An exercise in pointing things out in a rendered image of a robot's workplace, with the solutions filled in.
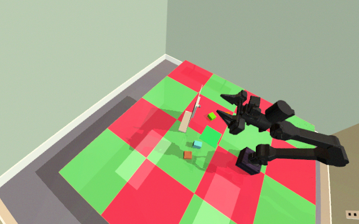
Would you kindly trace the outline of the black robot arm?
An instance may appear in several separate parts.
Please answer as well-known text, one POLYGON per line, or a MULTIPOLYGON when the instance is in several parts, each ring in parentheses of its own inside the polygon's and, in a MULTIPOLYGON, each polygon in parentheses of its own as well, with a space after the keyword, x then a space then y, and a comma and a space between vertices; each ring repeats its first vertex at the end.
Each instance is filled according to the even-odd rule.
MULTIPOLYGON (((247 103, 246 103, 247 104, 247 103)), ((295 115, 295 111, 285 101, 279 100, 262 113, 260 97, 250 96, 247 110, 244 116, 257 118, 261 114, 259 122, 254 126, 259 128, 259 132, 264 132, 270 128, 270 136, 278 140, 295 140, 304 142, 315 148, 274 148, 270 144, 260 144, 256 146, 256 151, 249 153, 248 163, 259 167, 268 165, 274 159, 297 159, 297 160, 318 160, 326 165, 344 167, 349 163, 345 149, 340 145, 339 139, 333 135, 325 135, 307 129, 294 126, 286 119, 295 115)))

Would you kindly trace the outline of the green flat square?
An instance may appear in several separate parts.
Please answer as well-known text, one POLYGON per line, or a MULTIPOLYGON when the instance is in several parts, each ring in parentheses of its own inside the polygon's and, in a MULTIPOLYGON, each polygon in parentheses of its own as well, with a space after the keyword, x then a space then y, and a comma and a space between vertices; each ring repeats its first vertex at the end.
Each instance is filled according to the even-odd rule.
POLYGON ((212 129, 209 126, 206 126, 206 128, 204 129, 204 131, 200 136, 200 139, 215 148, 220 137, 221 137, 221 133, 212 129))

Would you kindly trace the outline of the orange cube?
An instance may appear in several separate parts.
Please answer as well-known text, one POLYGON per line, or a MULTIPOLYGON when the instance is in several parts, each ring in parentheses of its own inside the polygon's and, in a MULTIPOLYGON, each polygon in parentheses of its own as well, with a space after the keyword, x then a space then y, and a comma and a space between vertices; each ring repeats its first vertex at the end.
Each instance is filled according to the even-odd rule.
POLYGON ((184 151, 183 159, 192 159, 192 151, 184 151))

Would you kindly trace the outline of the small olive green block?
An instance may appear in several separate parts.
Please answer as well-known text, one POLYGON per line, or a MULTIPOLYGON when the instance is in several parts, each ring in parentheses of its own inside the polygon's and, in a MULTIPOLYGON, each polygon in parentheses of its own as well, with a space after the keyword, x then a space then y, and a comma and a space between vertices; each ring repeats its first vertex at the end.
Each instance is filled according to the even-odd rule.
POLYGON ((208 114, 207 117, 212 121, 216 118, 216 115, 212 112, 212 113, 208 114))

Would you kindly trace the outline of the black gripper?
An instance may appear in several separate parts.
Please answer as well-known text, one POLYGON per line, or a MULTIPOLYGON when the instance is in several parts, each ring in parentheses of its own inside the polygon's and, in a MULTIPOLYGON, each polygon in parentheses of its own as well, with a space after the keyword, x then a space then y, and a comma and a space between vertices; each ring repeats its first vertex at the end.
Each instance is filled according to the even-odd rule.
POLYGON ((261 114, 254 119, 248 118, 243 115, 244 112, 247 110, 247 104, 243 105, 243 103, 247 100, 246 91, 241 90, 238 94, 235 95, 221 94, 220 96, 226 101, 228 101, 230 104, 235 104, 237 106, 236 115, 230 115, 221 110, 216 111, 224 120, 225 124, 228 126, 230 134, 238 135, 239 133, 244 131, 245 123, 247 126, 255 126, 259 122, 261 114))

